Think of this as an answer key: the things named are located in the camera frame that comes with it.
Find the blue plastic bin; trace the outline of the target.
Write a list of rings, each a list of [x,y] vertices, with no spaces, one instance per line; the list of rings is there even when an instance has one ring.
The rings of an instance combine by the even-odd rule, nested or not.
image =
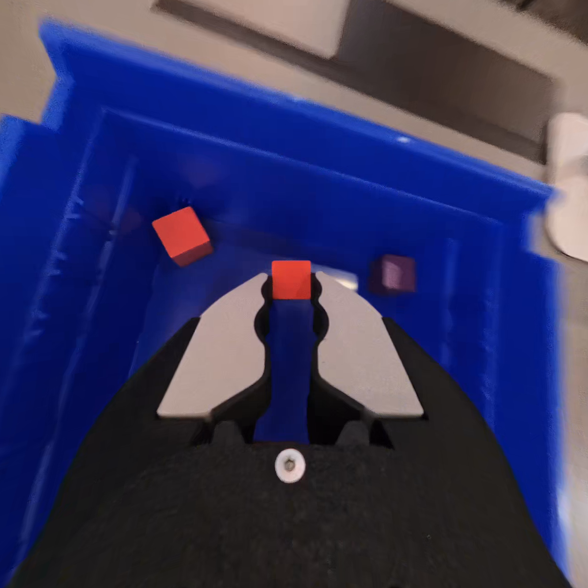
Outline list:
[[[1,117],[1,587],[570,587],[557,564],[550,189],[367,121],[45,22],[40,123]],[[152,222],[192,207],[179,267]],[[368,290],[381,255],[416,292]],[[157,408],[199,317],[276,260],[383,317],[424,408],[307,435],[309,300],[273,300],[272,396]]]

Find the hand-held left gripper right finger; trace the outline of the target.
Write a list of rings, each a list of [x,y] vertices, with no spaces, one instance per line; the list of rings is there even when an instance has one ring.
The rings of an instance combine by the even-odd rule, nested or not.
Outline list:
[[[324,271],[312,275],[313,332],[307,435],[334,445],[361,428],[367,442],[389,420],[418,421],[424,408],[386,328],[384,317]]]

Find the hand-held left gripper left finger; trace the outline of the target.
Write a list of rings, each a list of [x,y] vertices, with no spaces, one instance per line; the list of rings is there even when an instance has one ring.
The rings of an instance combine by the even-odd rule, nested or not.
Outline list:
[[[157,408],[162,420],[198,421],[213,432],[233,422],[245,443],[272,396],[266,337],[272,279],[259,273],[217,299],[199,317]]]

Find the large red wooden cube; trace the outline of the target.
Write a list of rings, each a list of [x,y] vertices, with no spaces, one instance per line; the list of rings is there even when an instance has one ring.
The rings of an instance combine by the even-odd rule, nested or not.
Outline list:
[[[184,207],[152,222],[168,256],[181,268],[213,253],[213,245],[195,210]]]

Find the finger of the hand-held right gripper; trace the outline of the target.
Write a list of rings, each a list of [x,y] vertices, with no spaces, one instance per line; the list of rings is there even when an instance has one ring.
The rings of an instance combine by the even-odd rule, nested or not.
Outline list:
[[[546,229],[555,248],[587,259],[587,116],[555,115],[548,125],[547,167],[554,189]]]

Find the purple wooden cube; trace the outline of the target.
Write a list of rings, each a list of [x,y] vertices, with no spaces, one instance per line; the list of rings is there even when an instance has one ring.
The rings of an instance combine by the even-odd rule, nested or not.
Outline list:
[[[392,296],[416,292],[416,261],[412,257],[384,254],[371,262],[368,290]]]

